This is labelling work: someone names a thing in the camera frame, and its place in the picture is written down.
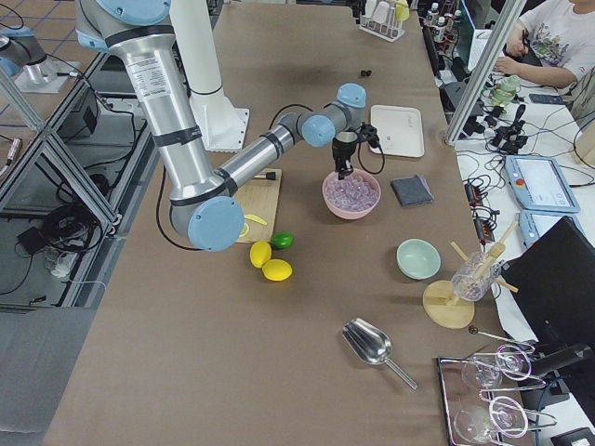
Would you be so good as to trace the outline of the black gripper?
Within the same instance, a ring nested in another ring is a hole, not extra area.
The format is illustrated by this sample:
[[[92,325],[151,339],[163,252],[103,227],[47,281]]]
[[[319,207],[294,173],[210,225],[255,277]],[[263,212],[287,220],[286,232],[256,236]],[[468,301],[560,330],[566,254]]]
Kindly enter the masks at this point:
[[[332,154],[335,160],[337,178],[343,179],[352,174],[351,156],[357,147],[357,134],[353,131],[338,133],[332,141]]]
[[[348,7],[355,19],[360,19],[365,14],[365,0],[348,0]]]

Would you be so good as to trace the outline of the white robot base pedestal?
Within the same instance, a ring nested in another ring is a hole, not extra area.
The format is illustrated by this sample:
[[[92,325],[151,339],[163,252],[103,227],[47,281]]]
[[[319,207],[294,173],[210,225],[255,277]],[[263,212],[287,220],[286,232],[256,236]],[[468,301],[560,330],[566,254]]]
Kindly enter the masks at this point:
[[[207,3],[173,0],[169,17],[205,148],[239,151],[244,146],[249,110],[234,107],[224,92]]]

